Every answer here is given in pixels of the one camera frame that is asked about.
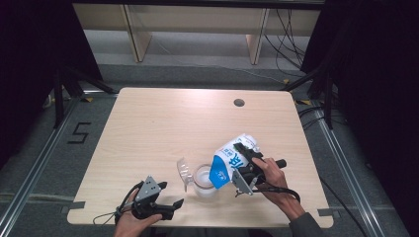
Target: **hole in table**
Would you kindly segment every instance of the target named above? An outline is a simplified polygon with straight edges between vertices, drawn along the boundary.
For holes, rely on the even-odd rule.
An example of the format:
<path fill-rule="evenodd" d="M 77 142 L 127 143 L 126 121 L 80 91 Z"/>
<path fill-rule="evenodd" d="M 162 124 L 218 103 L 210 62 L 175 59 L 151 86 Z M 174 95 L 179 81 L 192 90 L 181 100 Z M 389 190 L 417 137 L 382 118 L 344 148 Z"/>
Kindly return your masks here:
<path fill-rule="evenodd" d="M 234 100 L 234 106 L 236 107 L 243 107 L 244 106 L 244 101 L 241 99 L 235 99 Z"/>

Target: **black sleeve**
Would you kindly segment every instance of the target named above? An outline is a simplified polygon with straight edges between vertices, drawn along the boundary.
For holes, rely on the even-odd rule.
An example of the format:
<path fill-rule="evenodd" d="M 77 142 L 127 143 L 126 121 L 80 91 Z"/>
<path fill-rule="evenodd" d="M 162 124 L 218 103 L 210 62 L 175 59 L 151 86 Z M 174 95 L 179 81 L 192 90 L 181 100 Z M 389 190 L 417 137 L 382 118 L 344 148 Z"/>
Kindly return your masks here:
<path fill-rule="evenodd" d="M 306 212 L 299 218 L 291 221 L 290 229 L 293 233 L 293 237 L 326 236 L 323 233 L 323 230 L 320 228 L 320 226 L 308 212 Z"/>

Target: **black curtain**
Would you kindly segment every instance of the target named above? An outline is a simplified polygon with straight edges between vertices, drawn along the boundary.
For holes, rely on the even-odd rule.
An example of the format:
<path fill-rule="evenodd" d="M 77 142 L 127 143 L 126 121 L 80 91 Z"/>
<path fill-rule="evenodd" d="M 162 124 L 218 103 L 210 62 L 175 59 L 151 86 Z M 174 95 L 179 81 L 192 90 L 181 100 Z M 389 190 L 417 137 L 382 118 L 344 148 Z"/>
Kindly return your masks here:
<path fill-rule="evenodd" d="M 102 80 L 72 4 L 0 1 L 0 168 L 19 150 L 62 65 Z"/>
<path fill-rule="evenodd" d="M 321 13 L 302 70 L 318 66 L 344 12 Z M 418 13 L 416 1 L 365 0 L 332 76 L 348 123 L 411 236 L 419 236 Z"/>

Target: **black cable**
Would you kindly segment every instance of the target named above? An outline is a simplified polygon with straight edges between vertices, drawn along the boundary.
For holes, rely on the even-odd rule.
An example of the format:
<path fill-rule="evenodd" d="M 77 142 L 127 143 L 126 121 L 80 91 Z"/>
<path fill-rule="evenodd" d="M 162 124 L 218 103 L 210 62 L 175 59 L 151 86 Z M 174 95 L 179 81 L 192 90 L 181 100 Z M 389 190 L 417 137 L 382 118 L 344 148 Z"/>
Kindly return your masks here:
<path fill-rule="evenodd" d="M 296 46 L 295 43 L 294 43 L 294 41 L 293 41 L 293 38 L 291 38 L 290 35 L 288 34 L 288 28 L 289 28 L 289 26 L 287 26 L 287 27 L 285 26 L 285 24 L 283 22 L 283 19 L 281 18 L 280 12 L 278 11 L 278 9 L 277 9 L 277 16 L 280 19 L 281 25 L 283 25 L 283 28 L 284 28 L 284 31 L 285 31 L 285 36 L 287 36 L 287 38 L 289 39 L 290 43 L 293 45 L 293 47 L 295 49 L 295 50 L 292 50 L 292 51 L 293 52 L 296 52 L 296 51 L 299 50 L 300 52 L 302 52 L 300 54 L 301 55 L 304 55 L 305 54 L 304 50 L 302 50 L 298 46 Z M 290 28 L 292 27 L 292 25 L 291 25 L 291 12 L 290 11 L 289 11 L 289 22 L 288 22 L 288 25 L 290 25 Z"/>
<path fill-rule="evenodd" d="M 284 29 L 284 32 L 285 33 L 287 33 L 288 32 L 288 28 L 289 28 L 289 25 L 291 24 L 291 22 L 289 21 L 288 22 L 288 24 L 287 24 L 287 28 L 286 29 Z M 278 40 L 280 41 L 280 46 L 278 47 L 278 49 L 281 49 L 281 47 L 282 46 L 284 46 L 286 49 L 288 49 L 289 51 L 291 51 L 291 52 L 296 52 L 295 50 L 292 50 L 291 48 L 289 48 L 288 46 L 286 46 L 285 44 L 284 44 L 284 40 L 286 39 L 286 36 L 287 36 L 287 34 L 284 34 L 283 35 L 283 39 L 280 39 L 280 36 L 277 36 L 277 38 L 278 38 Z"/>
<path fill-rule="evenodd" d="M 280 188 L 280 187 L 270 187 L 267 189 L 261 189 L 261 190 L 252 190 L 253 193 L 262 193 L 262 192 L 271 192 L 271 193 L 285 193 L 285 194 L 289 194 L 292 195 L 296 200 L 298 200 L 298 202 L 301 202 L 301 199 L 299 197 L 299 194 L 294 191 L 294 190 L 290 190 L 287 188 Z"/>
<path fill-rule="evenodd" d="M 271 45 L 271 47 L 274 48 L 274 50 L 279 53 L 283 58 L 285 58 L 287 61 L 289 61 L 292 65 L 294 65 L 296 68 L 300 69 L 300 66 L 296 64 L 294 61 L 292 61 L 289 57 L 287 57 L 285 54 L 283 54 L 281 51 L 279 51 L 269 40 L 269 38 L 265 35 L 265 39 L 268 41 L 268 43 Z"/>
<path fill-rule="evenodd" d="M 290 190 L 288 188 L 276 187 L 274 185 L 269 184 L 268 181 L 266 181 L 265 176 L 263 174 L 260 174 L 258 177 L 260 177 L 261 180 L 265 184 L 269 185 L 270 187 L 266 189 L 252 190 L 253 193 L 261 193 L 261 192 L 286 193 L 286 194 L 292 195 L 296 200 L 298 200 L 298 202 L 301 202 L 301 198 L 299 197 L 299 194 L 296 191 Z"/>
<path fill-rule="evenodd" d="M 336 193 L 332 190 L 332 188 L 330 188 L 330 186 L 326 183 L 326 181 L 324 181 L 323 178 L 321 178 L 321 176 L 318 176 L 320 178 L 320 181 L 327 187 L 327 189 L 332 193 L 332 195 L 338 199 L 338 201 L 342 204 L 342 206 L 345 208 L 345 210 L 348 212 L 348 214 L 351 216 L 351 218 L 354 220 L 355 224 L 357 224 L 358 228 L 360 228 L 361 232 L 363 233 L 363 235 L 365 237 L 367 237 L 367 233 L 365 232 L 364 228 L 361 226 L 360 222 L 355 218 L 354 214 L 352 214 L 352 212 L 348 209 L 348 207 L 345 205 L 344 202 L 342 202 L 342 200 L 336 195 Z"/>
<path fill-rule="evenodd" d="M 305 109 L 305 110 L 302 110 L 302 111 L 298 112 L 298 116 L 301 119 L 304 115 L 306 115 L 306 114 L 308 114 L 308 113 L 310 113 L 312 111 L 322 110 L 322 109 L 323 109 L 323 107 L 321 107 L 321 106 L 319 106 L 319 107 L 311 107 L 311 108 L 308 108 L 308 109 Z"/>
<path fill-rule="evenodd" d="M 129 199 L 129 196 L 132 194 L 132 192 L 135 189 L 137 189 L 138 187 L 140 187 L 143 183 L 144 183 L 144 181 L 141 181 L 140 183 L 134 185 L 132 187 L 132 189 L 130 189 L 130 191 L 126 194 L 126 197 L 124 198 L 124 200 L 121 203 L 121 205 L 117 207 L 117 213 L 116 213 L 117 215 L 121 215 L 123 213 L 124 206 L 126 205 L 126 201 Z"/>
<path fill-rule="evenodd" d="M 296 76 L 296 77 L 298 77 L 298 78 L 301 78 L 301 77 L 302 77 L 302 76 L 299 76 L 299 75 L 295 75 L 295 74 L 292 74 L 292 73 L 288 73 L 288 72 L 283 71 L 283 70 L 280 68 L 280 65 L 278 65 L 278 53 L 277 53 L 277 56 L 276 56 L 276 58 L 275 58 L 275 63 L 277 64 L 277 68 L 278 68 L 278 70 L 279 70 L 280 72 L 282 72 L 282 73 L 284 73 L 284 74 L 286 74 L 286 75 L 289 75 L 289 76 Z"/>
<path fill-rule="evenodd" d="M 97 218 L 107 216 L 107 215 L 110 215 L 111 217 L 109 217 L 109 219 L 107 221 L 105 221 L 105 223 L 102 223 L 101 226 L 104 226 L 106 223 L 108 223 L 112 219 L 112 217 L 114 217 L 115 212 L 110 212 L 110 213 L 106 213 L 106 214 L 96 216 L 95 218 L 93 218 L 93 224 L 96 225 L 96 219 Z"/>
<path fill-rule="evenodd" d="M 288 12 L 289 12 L 289 23 L 290 23 L 291 43 L 292 43 L 292 45 L 293 45 L 293 48 L 295 49 L 295 56 L 296 56 L 296 58 L 297 58 L 297 59 L 298 59 L 298 61 L 299 61 L 299 65 L 302 65 L 302 59 L 301 59 L 301 57 L 299 56 L 299 53 L 296 51 L 295 41 L 293 40 L 293 25 L 291 24 L 291 15 L 292 15 L 292 13 L 293 13 L 293 10 L 292 10 L 292 9 L 289 9 L 289 10 L 288 10 Z"/>
<path fill-rule="evenodd" d="M 324 117 L 313 119 L 302 126 L 303 130 L 307 130 L 309 127 L 313 126 L 319 120 L 324 119 Z"/>

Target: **table top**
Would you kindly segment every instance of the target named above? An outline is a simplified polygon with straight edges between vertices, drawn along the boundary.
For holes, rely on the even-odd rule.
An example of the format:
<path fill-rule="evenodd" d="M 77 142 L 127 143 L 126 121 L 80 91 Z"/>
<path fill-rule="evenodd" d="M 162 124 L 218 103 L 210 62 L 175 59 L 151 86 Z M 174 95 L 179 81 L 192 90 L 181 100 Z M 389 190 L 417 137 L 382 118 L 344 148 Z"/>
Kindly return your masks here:
<path fill-rule="evenodd" d="M 244 106 L 235 106 L 236 99 Z M 157 183 L 168 182 L 157 203 L 185 199 L 172 220 L 155 226 L 288 226 L 287 217 L 263 195 L 234 197 L 232 184 L 210 199 L 198 197 L 193 187 L 184 191 L 177 161 L 184 158 L 192 170 L 211 163 L 215 150 L 242 133 L 257 140 L 264 157 L 286 159 L 289 187 L 321 227 L 331 227 L 332 217 L 317 212 L 329 206 L 293 98 L 278 91 L 122 89 L 74 200 L 85 206 L 71 209 L 67 219 L 92 224 L 96 216 L 115 211 L 132 186 L 151 175 Z"/>

